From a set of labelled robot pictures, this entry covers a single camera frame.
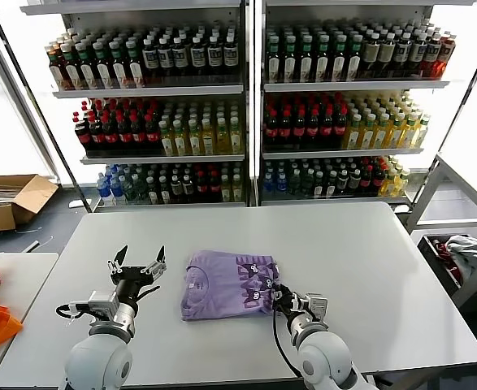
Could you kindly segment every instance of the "table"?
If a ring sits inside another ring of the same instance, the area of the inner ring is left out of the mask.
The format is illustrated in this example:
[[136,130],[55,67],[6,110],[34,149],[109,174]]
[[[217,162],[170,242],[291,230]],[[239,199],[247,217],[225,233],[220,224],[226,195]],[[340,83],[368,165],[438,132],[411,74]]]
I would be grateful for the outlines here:
[[[139,303],[126,386],[293,377],[275,346],[270,316],[180,320],[185,266],[199,249],[271,254],[291,289],[328,297],[327,323],[362,372],[477,362],[476,339],[388,205],[169,208],[81,220],[26,318],[27,331],[3,359],[0,388],[59,385],[89,320],[67,327],[54,310],[87,299],[93,289],[112,289],[106,262],[124,245],[127,265],[147,264],[161,245],[167,262],[161,288]],[[294,361],[278,320],[281,344]],[[37,353],[28,353],[34,345]]]
[[[419,222],[421,216],[430,203],[440,182],[448,177],[455,183],[476,205],[477,205],[477,169],[471,161],[477,161],[477,154],[446,154],[438,153],[436,155],[438,164],[428,177],[423,193],[419,197],[410,217],[405,226],[411,233],[413,230],[426,228],[431,229],[431,223]],[[477,221],[471,220],[468,223],[458,220],[450,220],[446,223],[437,223],[435,228],[459,228],[464,226],[477,226]],[[477,270],[471,277],[457,290],[453,296],[453,302],[457,307],[462,306],[474,293],[477,292]]]
[[[23,321],[57,260],[57,253],[0,253],[0,305]],[[10,343],[0,345],[0,361]]]

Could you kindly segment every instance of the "metal shelf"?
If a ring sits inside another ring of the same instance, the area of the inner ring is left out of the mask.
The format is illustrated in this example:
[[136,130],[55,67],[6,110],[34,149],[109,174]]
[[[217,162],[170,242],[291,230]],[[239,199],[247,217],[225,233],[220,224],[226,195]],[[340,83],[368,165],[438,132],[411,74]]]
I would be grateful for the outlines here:
[[361,156],[387,156],[394,154],[419,154],[424,149],[362,149],[362,150],[320,150],[297,152],[263,152],[265,160],[283,160],[289,158],[336,158]]
[[268,7],[301,6],[471,6],[477,0],[267,0]]
[[372,89],[439,89],[449,81],[442,80],[385,80],[340,81],[326,83],[265,84],[265,92],[368,91]]
[[243,161],[243,154],[216,154],[214,156],[157,156],[157,157],[121,157],[121,158],[88,158],[80,161],[84,165],[95,164],[162,164],[162,163],[210,163],[225,161]]
[[26,15],[86,14],[92,12],[183,10],[193,8],[237,8],[239,0],[103,0],[58,2],[22,6]]
[[132,98],[135,96],[193,96],[193,95],[236,95],[242,93],[244,86],[230,85],[201,85],[193,87],[155,87],[128,89],[88,89],[79,91],[58,91],[52,94],[58,99],[67,98]]

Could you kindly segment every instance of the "cardboard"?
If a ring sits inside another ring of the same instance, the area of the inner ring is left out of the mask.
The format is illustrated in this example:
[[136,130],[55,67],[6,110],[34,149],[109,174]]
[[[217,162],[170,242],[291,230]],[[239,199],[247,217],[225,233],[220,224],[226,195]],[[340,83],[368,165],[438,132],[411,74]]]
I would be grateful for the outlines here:
[[0,231],[15,229],[40,212],[58,186],[39,175],[0,176],[0,187],[22,188],[10,205],[0,206]]

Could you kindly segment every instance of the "cable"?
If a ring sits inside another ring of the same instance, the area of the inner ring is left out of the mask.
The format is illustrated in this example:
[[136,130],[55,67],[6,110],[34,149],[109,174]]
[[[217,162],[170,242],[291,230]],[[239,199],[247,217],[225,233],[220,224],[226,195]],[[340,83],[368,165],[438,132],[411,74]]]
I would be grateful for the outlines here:
[[157,291],[160,288],[160,286],[155,286],[153,288],[150,288],[149,290],[144,291],[141,295],[137,297],[135,302],[140,301],[142,298],[144,298],[146,295],[151,294],[153,291]]
[[281,348],[280,340],[278,340],[278,330],[276,328],[276,310],[277,308],[273,308],[272,311],[272,332],[274,333],[274,341],[276,342],[276,346],[280,351],[281,357],[285,360],[285,363],[287,363],[288,368],[291,369],[296,377],[301,378],[301,372],[289,361],[287,355],[285,355],[285,352]]

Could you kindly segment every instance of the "gray floor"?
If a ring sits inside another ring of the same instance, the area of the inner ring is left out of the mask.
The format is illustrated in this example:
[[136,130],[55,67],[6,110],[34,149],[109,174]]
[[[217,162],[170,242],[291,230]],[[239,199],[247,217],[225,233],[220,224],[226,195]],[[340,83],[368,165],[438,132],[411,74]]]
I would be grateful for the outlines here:
[[[15,232],[1,232],[0,252],[20,252],[38,240],[41,246],[35,252],[57,252],[60,254],[80,219],[86,214],[82,208],[68,209],[68,202],[74,198],[76,196],[73,190],[60,189],[31,223],[19,227]],[[442,184],[426,209],[424,219],[459,218],[477,218],[477,207],[452,184]],[[463,231],[461,229],[416,231],[411,237],[415,243],[418,243],[423,235],[461,232],[477,237],[477,227]],[[477,313],[465,314],[464,317],[477,338]],[[384,378],[394,380],[398,376],[385,375]],[[227,389],[229,387],[243,388],[242,385],[226,386]],[[281,390],[299,390],[304,386],[299,381],[289,381],[259,383],[248,385],[247,388],[248,390],[260,390],[260,388],[262,390],[280,390],[280,388]],[[440,378],[424,384],[420,390],[477,390],[477,364],[445,370]]]

